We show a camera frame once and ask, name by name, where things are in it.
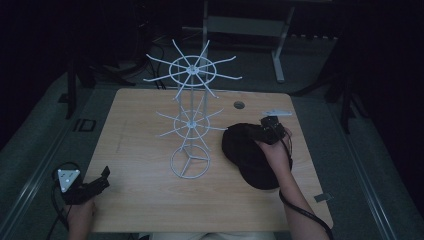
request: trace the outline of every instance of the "left hand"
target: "left hand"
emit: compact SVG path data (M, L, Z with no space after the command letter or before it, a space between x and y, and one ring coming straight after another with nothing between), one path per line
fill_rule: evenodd
M65 212L69 212L67 220L69 225L68 239L86 239L91 231L96 205L94 198L81 205L66 205Z

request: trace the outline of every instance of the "table top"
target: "table top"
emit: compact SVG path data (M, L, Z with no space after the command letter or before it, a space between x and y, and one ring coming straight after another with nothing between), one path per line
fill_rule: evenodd
M170 159L183 143L173 120L157 112L177 116L176 90L121 89L117 92L87 170L85 181L110 168L110 187L96 198L94 232L228 232L288 230L278 191L262 191L248 185L237 167L221 150L222 130L211 129L204 137L210 149L209 169L196 179L174 174ZM332 227L311 156L291 99L286 94L214 92L208 97L210 126L226 128L236 123L260 124L264 111L291 111L280 122L292 133L293 175L315 214ZM189 105L189 91L182 103ZM199 101L203 91L195 91ZM236 109L241 101L245 107ZM192 163L190 171L204 166Z

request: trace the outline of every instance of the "white metal rack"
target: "white metal rack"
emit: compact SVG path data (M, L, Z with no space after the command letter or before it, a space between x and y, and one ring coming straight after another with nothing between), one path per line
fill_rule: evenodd
M177 116L169 116L157 112L157 114L160 116L173 120L173 130L165 132L159 136L176 133L183 139L180 147L177 148L171 156L171 169L177 176L181 178L198 178L208 170L211 161L208 154L210 149L204 140L204 136L211 129L222 131L226 130L224 128L215 128L211 126L210 118L212 116L218 115L220 112L222 112L223 109L208 115L207 109L209 94L215 98L218 98L218 96L215 95L214 92L209 88L209 83L214 81L217 77L230 80L239 80L241 77L231 77L218 74L216 64L232 61L236 57L216 62L212 62L209 59L203 57L209 46L209 41L198 56L185 56L178 48L175 41L173 40L172 42L181 55L181 57L174 60L173 62L167 62L147 55L147 57L149 57L151 60L168 64L169 74L154 79L144 79L144 81L153 82L161 79L171 78L174 82L177 83L178 91L173 100L178 103L179 113ZM201 100L198 101L198 103L195 105L194 91L198 89L203 89L204 93ZM183 106L183 90L189 90L189 106L186 107L187 109ZM196 141L200 141L201 145L195 144ZM177 159L184 159L185 164L183 164L182 169L177 169L177 164L175 164ZM204 168L195 174L187 174L187 170L193 160L204 162Z

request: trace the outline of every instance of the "right hand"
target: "right hand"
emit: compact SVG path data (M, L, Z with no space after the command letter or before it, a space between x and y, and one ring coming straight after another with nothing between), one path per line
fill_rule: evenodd
M289 139L292 135L291 131L288 128L284 128L286 130L286 136L284 136L283 141L288 148ZM268 145L264 142L255 141L258 146L262 149L265 154L266 159L268 160L269 165L272 170L277 174L277 172L284 171L290 172L290 163L289 163L289 154L286 152L281 141L278 141L272 145Z
M81 205L66 205L68 213L69 236L68 239L87 239L96 212L94 198Z

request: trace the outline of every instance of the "metal bar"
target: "metal bar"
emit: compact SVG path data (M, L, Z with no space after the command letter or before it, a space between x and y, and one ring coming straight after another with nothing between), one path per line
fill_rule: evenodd
M293 18L294 10L295 10L295 7L290 8L290 11L286 18L286 22L283 23L283 26L282 26L280 41L278 43L278 46L275 50L271 52L272 62L274 64L274 70L275 70L275 77L278 83L283 83L285 81L283 69L282 69L281 61L280 61L280 55L281 55L281 51L283 50L284 42L286 41L286 38L287 38L287 33L289 31L290 23Z
M203 1L203 36L202 36L202 48L205 50L200 56L199 66L206 64L208 58L208 48L206 48L206 43L208 42L208 0Z
M329 105L328 105L328 108L331 112L331 116L333 118L335 125L339 128L339 132L344 133L344 129L340 125L340 121L338 117L336 116L336 113L331 109ZM341 134L341 135L342 135L342 138L345 140L345 144L348 148L350 156L353 159L353 163L355 166L354 168L355 174L358 177L359 185L361 186L362 191L365 195L365 198L368 202L368 206L377 224L378 230L380 231L380 235L382 239L388 239L388 240L398 239L390 224L389 219L387 218L386 211L384 210L384 207L381 205L377 192L375 191L374 186L372 185L371 180L368 177L365 167L362 164L362 160L359 157L358 152L356 151L352 140L350 139L348 134Z
M209 32L279 37L284 21L209 16Z

